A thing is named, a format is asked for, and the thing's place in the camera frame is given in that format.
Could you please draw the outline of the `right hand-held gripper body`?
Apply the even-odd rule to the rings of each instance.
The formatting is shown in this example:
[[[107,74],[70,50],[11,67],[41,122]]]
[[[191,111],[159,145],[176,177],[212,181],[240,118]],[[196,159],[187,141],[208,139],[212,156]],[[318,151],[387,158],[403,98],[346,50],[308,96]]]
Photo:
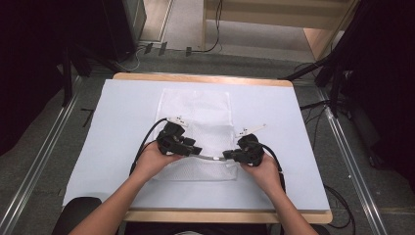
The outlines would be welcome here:
[[[242,153],[237,156],[243,160],[243,164],[259,166],[262,162],[264,151],[254,133],[264,127],[265,124],[243,128],[236,134],[237,144],[239,149],[242,150]]]

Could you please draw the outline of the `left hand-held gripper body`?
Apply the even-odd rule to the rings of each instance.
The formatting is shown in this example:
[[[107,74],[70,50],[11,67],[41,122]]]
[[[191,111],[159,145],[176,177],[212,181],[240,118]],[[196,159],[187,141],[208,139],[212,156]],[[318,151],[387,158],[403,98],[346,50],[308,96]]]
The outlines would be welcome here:
[[[168,117],[167,124],[157,136],[159,150],[162,154],[176,154],[180,156],[190,156],[188,145],[183,144],[185,127],[188,123],[181,117]]]

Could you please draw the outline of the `person's left hand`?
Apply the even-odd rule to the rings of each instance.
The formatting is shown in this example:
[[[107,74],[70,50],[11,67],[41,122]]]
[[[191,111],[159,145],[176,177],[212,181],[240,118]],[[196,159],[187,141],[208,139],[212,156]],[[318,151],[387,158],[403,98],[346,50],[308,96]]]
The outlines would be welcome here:
[[[182,156],[179,155],[162,154],[157,143],[148,144],[138,158],[130,178],[134,182],[145,183],[157,175],[165,166],[181,159]]]

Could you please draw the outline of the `person's right hand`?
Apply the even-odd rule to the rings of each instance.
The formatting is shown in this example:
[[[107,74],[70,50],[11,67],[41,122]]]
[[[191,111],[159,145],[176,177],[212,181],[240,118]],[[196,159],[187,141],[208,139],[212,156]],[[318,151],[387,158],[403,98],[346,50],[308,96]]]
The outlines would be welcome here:
[[[278,165],[269,155],[264,154],[262,162],[258,166],[241,164],[241,167],[254,178],[256,184],[269,198],[284,194],[280,182]]]

